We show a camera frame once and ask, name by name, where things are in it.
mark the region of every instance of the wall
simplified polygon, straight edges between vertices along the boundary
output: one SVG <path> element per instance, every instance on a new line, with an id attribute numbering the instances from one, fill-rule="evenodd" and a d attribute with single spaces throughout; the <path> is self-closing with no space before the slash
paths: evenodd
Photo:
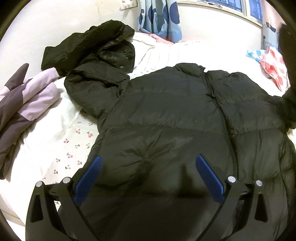
<path id="1" fill-rule="evenodd" d="M 0 42 L 0 88 L 24 63 L 30 65 L 26 78 L 39 73 L 46 46 L 100 24 L 93 0 L 31 0 Z"/>
<path id="2" fill-rule="evenodd" d="M 119 10 L 118 0 L 96 0 L 100 19 L 116 19 L 137 29 L 140 7 Z M 192 4 L 178 4 L 182 40 L 199 40 L 210 46 L 245 54 L 247 50 L 261 49 L 262 28 L 239 16 L 218 9 Z"/>
<path id="3" fill-rule="evenodd" d="M 178 4 L 183 40 L 200 40 L 209 45 L 246 53 L 261 49 L 262 28 L 221 10 Z"/>

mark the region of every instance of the black puffer jacket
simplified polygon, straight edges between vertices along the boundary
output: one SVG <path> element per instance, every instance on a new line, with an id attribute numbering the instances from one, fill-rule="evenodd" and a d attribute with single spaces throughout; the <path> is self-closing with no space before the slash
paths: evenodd
<path id="1" fill-rule="evenodd" d="M 126 39 L 134 30 L 110 20 L 85 33 L 73 33 L 56 47 L 46 47 L 41 69 L 55 67 L 60 76 L 86 63 L 108 64 L 127 73 L 133 71 L 135 49 Z"/>
<path id="2" fill-rule="evenodd" d="M 130 80 L 110 64 L 88 62 L 75 66 L 65 87 L 98 118 L 100 135 L 73 179 L 103 158 L 81 205 L 101 240 L 196 240 L 218 208 L 195 169 L 200 153 L 241 182 L 263 182 L 273 240 L 294 214 L 296 153 L 277 111 L 281 100 L 246 75 L 177 64 Z"/>

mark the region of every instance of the lavender fabric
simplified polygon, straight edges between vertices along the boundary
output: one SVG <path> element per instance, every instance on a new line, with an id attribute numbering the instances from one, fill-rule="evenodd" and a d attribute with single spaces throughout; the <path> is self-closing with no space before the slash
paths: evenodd
<path id="1" fill-rule="evenodd" d="M 18 137 L 60 98 L 53 83 L 59 77 L 55 68 L 26 80 L 28 67 L 22 65 L 0 90 L 0 179 L 9 170 Z"/>

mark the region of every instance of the blue gripper pad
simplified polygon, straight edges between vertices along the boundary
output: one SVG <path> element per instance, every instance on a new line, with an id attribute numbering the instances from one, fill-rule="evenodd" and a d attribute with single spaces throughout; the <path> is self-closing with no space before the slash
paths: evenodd
<path id="1" fill-rule="evenodd" d="M 75 195 L 73 200 L 76 205 L 80 206 L 80 204 L 85 201 L 102 168 L 102 158 L 97 156 L 75 187 Z"/>
<path id="2" fill-rule="evenodd" d="M 202 155 L 196 157 L 195 166 L 214 201 L 223 204 L 224 186 Z"/>

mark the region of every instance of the cherry pattern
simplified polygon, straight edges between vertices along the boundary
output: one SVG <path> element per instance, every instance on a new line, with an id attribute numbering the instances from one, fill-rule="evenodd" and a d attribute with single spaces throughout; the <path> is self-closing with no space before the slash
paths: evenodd
<path id="1" fill-rule="evenodd" d="M 51 184 L 60 183 L 64 177 L 72 177 L 85 164 L 89 154 L 89 150 L 86 149 L 92 147 L 95 142 L 95 138 L 92 137 L 97 135 L 96 120 L 82 111 L 73 124 L 66 127 L 62 142 L 67 144 L 70 141 L 70 145 L 57 145 L 56 153 L 64 154 L 53 158 L 42 180 L 46 184 Z"/>
<path id="2" fill-rule="evenodd" d="M 67 153 L 68 158 L 72 158 L 73 156 L 71 154 L 69 154 L 69 152 Z"/>
<path id="3" fill-rule="evenodd" d="M 91 138 L 93 136 L 93 134 L 90 133 L 89 131 L 87 132 L 87 134 L 88 134 L 89 138 Z"/>

